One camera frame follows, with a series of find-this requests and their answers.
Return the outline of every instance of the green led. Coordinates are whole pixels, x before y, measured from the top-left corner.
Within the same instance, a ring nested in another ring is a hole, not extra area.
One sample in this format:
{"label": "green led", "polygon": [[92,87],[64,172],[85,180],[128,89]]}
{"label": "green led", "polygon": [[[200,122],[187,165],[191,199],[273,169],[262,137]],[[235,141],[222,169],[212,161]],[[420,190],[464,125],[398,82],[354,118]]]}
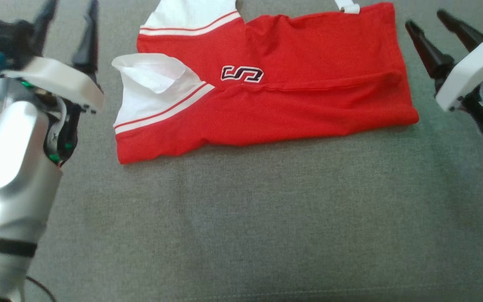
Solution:
{"label": "green led", "polygon": [[33,84],[31,84],[31,83],[29,83],[29,82],[27,82],[27,81],[21,81],[21,84],[22,84],[22,85],[23,85],[25,88],[27,88],[27,89],[32,89],[32,88],[34,87],[34,86],[33,86]]}
{"label": "green led", "polygon": [[61,157],[59,157],[58,154],[50,154],[49,159],[54,163],[58,163],[61,161]]}

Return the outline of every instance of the white tag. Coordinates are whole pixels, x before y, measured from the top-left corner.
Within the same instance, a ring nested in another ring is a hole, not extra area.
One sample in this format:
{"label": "white tag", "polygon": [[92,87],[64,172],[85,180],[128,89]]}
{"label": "white tag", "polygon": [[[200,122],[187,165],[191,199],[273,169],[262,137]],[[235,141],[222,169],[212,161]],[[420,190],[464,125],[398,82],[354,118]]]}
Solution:
{"label": "white tag", "polygon": [[343,13],[359,14],[361,7],[352,0],[335,0],[339,10]]}

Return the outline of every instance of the white plastic part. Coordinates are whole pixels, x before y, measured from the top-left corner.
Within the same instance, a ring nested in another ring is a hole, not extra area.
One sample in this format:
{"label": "white plastic part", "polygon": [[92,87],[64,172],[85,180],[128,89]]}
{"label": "white plastic part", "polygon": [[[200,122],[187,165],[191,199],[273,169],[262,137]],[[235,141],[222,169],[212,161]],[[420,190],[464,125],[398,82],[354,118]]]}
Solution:
{"label": "white plastic part", "polygon": [[4,70],[2,74],[23,78],[82,107],[88,105],[96,111],[104,107],[104,94],[90,77],[54,59],[35,57],[24,69]]}
{"label": "white plastic part", "polygon": [[444,111],[460,106],[465,96],[483,82],[483,43],[465,57],[450,73],[435,97]]}
{"label": "white plastic part", "polygon": [[339,10],[343,13],[359,14],[361,7],[358,4],[353,3],[352,0],[335,0],[335,3],[339,7]]}

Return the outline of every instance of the silver robotic arm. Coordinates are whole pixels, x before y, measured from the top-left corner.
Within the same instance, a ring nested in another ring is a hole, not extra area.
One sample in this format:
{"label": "silver robotic arm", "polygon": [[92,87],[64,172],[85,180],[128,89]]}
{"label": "silver robotic arm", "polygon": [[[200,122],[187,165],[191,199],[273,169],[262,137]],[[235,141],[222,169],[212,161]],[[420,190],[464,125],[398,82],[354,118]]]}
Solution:
{"label": "silver robotic arm", "polygon": [[83,113],[102,109],[96,84],[98,3],[72,66],[42,57],[57,2],[31,24],[0,21],[0,302],[25,300],[23,285],[46,224],[61,166],[77,145]]}
{"label": "silver robotic arm", "polygon": [[483,135],[483,33],[445,10],[439,10],[437,17],[470,52],[459,63],[437,49],[413,21],[406,23],[406,29],[428,75],[435,80],[435,98],[439,106],[444,111],[468,113]]}

